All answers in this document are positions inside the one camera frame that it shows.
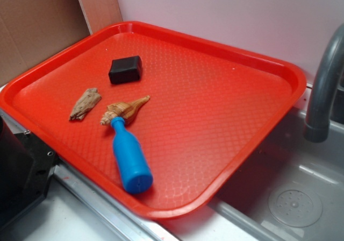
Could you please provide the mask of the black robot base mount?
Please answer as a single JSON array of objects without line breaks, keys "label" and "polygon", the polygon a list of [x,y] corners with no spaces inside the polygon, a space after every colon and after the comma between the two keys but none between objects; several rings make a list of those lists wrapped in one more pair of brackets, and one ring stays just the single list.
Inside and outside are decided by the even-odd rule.
[{"label": "black robot base mount", "polygon": [[14,134],[1,119],[1,230],[46,198],[56,161],[34,133]]}]

